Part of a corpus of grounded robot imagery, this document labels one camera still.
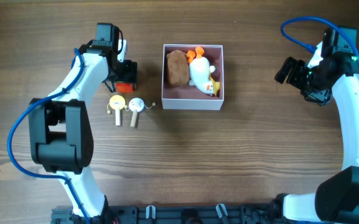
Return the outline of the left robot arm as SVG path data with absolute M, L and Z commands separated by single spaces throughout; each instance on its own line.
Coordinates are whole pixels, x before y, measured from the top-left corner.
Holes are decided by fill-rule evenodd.
M 70 72 L 47 100 L 30 104 L 30 153 L 53 177 L 60 177 L 73 204 L 76 223 L 103 223 L 111 219 L 108 201 L 91 171 L 94 141 L 87 107 L 101 84 L 110 92 L 136 89 L 136 62 L 125 59 L 121 29 L 99 22 L 96 37 L 75 50 Z

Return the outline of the brown plush toy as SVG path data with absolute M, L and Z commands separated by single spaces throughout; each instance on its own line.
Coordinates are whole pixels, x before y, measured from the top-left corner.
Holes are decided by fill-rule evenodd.
M 167 82 L 173 86 L 181 86 L 190 80 L 189 66 L 186 54 L 181 50 L 174 50 L 167 54 Z

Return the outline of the red toy fire truck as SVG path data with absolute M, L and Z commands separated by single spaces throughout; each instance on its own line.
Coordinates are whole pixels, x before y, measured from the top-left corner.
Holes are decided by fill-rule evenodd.
M 136 85 L 133 83 L 115 83 L 114 85 L 116 91 L 120 93 L 132 93 L 136 90 Z

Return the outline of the pink open cardboard box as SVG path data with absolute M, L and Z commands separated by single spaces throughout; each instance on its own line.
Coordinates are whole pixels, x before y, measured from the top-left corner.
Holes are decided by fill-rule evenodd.
M 208 96 L 197 89 L 196 86 L 185 84 L 182 86 L 170 85 L 167 81 L 167 54 L 181 50 L 187 52 L 195 50 L 195 44 L 165 44 L 163 48 L 161 100 L 165 110 L 220 110 L 225 96 L 225 72 L 222 45 L 202 45 L 210 65 L 216 70 L 212 78 L 221 83 L 217 96 Z

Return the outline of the yellow wooden rattle drum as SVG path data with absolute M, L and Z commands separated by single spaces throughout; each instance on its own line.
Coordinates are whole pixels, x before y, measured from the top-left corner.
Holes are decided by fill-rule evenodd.
M 122 125 L 121 110 L 126 109 L 127 107 L 126 100 L 121 95 L 114 95 L 110 98 L 109 103 L 106 105 L 106 112 L 108 114 L 114 113 L 115 125 Z

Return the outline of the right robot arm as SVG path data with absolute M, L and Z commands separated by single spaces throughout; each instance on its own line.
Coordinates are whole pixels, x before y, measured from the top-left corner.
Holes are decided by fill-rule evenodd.
M 306 101 L 335 100 L 343 139 L 342 170 L 314 193 L 282 194 L 272 215 L 285 221 L 359 223 L 359 57 L 351 48 L 357 30 L 328 28 L 309 62 L 289 57 L 275 80 L 301 91 Z

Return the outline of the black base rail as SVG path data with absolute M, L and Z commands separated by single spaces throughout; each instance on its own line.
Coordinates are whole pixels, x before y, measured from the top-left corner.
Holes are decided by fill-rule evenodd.
M 110 206 L 104 214 L 90 218 L 92 223 L 183 224 L 183 223 L 289 223 L 268 214 L 268 205 L 147 207 Z

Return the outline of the white duck plush toy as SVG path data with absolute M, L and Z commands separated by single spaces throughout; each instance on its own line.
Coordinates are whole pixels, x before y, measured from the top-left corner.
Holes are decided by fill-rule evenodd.
M 221 84 L 212 78 L 216 68 L 210 65 L 208 59 L 203 56 L 204 53 L 204 49 L 200 46 L 186 53 L 190 75 L 189 85 L 196 86 L 206 95 L 217 96 Z

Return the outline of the white pig rattle drum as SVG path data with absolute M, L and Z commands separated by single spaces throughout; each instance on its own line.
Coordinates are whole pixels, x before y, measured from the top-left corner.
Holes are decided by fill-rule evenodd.
M 132 100 L 130 100 L 128 103 L 128 109 L 132 112 L 130 127 L 131 128 L 136 127 L 138 115 L 140 112 L 142 112 L 144 109 L 150 109 L 155 105 L 156 103 L 152 102 L 150 106 L 147 106 L 144 100 L 141 98 L 133 98 Z

